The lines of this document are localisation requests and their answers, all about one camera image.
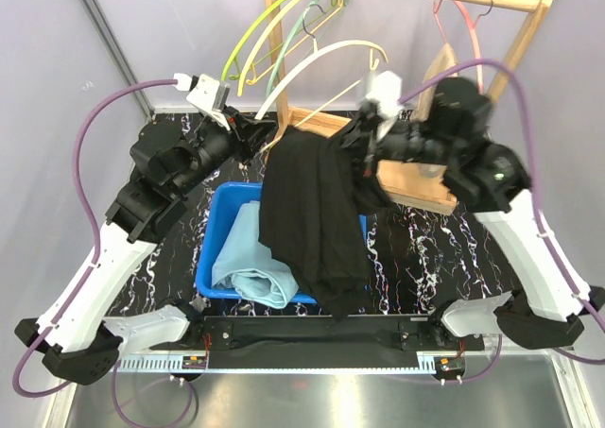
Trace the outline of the black trousers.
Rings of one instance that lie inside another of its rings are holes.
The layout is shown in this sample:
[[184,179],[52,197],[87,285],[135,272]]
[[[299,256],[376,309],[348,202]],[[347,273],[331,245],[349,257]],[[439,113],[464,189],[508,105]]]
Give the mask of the black trousers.
[[320,273],[309,284],[309,293],[325,313],[342,320],[369,303],[368,283],[366,272],[334,270]]
[[340,133],[288,127],[268,154],[259,214],[260,243],[335,318],[368,303],[361,216],[392,205],[376,176],[358,173],[340,144]]

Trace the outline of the light blue trousers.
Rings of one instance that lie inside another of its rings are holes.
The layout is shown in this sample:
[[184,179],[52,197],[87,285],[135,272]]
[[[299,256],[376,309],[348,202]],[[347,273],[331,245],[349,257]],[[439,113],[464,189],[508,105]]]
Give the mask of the light blue trousers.
[[299,290],[288,265],[274,259],[259,242],[260,203],[239,208],[225,243],[212,266],[212,286],[232,289],[242,299],[274,309],[285,308]]

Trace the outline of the mint green hanger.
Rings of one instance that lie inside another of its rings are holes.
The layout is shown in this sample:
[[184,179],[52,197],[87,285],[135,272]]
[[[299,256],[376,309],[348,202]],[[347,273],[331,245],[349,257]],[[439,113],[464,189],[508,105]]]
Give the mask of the mint green hanger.
[[300,7],[300,15],[293,23],[285,40],[279,47],[276,62],[268,78],[266,96],[269,96],[285,76],[283,68],[285,57],[305,39],[315,38],[314,32],[329,21],[335,13],[348,6],[350,0],[308,0],[305,7]]

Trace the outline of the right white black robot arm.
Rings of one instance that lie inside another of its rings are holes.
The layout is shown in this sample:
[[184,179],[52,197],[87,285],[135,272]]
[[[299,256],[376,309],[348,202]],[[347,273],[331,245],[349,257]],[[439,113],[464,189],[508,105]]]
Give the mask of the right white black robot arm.
[[445,77],[426,119],[403,121],[400,87],[385,72],[365,95],[380,119],[375,159],[442,165],[443,185],[493,237],[520,283],[499,296],[442,305],[430,317],[432,343],[446,350],[462,337],[502,334],[527,350],[573,346],[582,317],[603,307],[604,290],[565,258],[517,154],[488,138],[492,101],[471,80]]

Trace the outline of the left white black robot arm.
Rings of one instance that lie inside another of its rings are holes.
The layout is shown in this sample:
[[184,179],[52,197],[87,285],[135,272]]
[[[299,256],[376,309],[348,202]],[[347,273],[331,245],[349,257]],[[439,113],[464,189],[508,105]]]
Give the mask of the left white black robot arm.
[[26,355],[40,353],[44,367],[64,383],[90,385],[126,355],[165,343],[192,349],[202,341],[203,316],[184,300],[134,317],[107,312],[185,215],[189,194],[229,159],[249,163],[278,128],[232,107],[222,116],[224,125],[205,116],[190,136],[171,121],[142,128],[130,149],[130,179],[95,229],[90,256],[43,315],[17,324]]

